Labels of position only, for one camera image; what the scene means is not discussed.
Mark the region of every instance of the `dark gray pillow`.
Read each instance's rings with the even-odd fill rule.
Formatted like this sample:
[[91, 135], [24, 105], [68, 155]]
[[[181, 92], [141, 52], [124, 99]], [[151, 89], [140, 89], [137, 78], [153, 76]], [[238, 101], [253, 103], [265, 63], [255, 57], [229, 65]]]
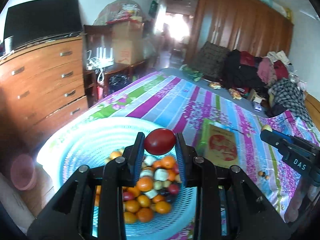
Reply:
[[229, 52], [228, 48], [207, 41], [191, 62], [190, 67], [218, 80]]

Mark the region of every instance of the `wooden headboard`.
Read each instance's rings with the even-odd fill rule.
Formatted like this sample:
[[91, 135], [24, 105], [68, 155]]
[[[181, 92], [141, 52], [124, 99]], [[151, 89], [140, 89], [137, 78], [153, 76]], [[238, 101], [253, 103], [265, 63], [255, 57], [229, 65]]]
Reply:
[[320, 102], [312, 95], [309, 95], [308, 93], [306, 93], [306, 95], [306, 108], [315, 126], [320, 130]]

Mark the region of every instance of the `television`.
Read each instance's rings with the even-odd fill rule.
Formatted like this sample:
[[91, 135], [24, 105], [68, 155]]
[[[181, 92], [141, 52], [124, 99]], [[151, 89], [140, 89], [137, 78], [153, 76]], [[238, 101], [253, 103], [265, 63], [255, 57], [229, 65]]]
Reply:
[[8, 8], [4, 39], [13, 36], [12, 48], [17, 49], [81, 31], [78, 0], [33, 0]]

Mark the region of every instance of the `checkered blanket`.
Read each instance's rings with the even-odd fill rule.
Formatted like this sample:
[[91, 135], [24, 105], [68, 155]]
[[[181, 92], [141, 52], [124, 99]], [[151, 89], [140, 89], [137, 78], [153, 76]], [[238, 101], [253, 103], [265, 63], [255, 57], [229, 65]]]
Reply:
[[312, 125], [312, 120], [305, 107], [303, 92], [289, 79], [283, 78], [272, 87], [275, 97], [274, 103], [282, 105], [290, 110], [296, 117], [300, 117], [305, 123]]

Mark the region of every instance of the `ceiling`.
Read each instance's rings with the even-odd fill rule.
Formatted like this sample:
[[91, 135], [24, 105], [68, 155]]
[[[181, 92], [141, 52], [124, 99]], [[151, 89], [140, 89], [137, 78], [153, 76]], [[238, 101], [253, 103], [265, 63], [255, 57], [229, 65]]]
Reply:
[[167, 0], [167, 12], [194, 16], [197, 3], [198, 0]]

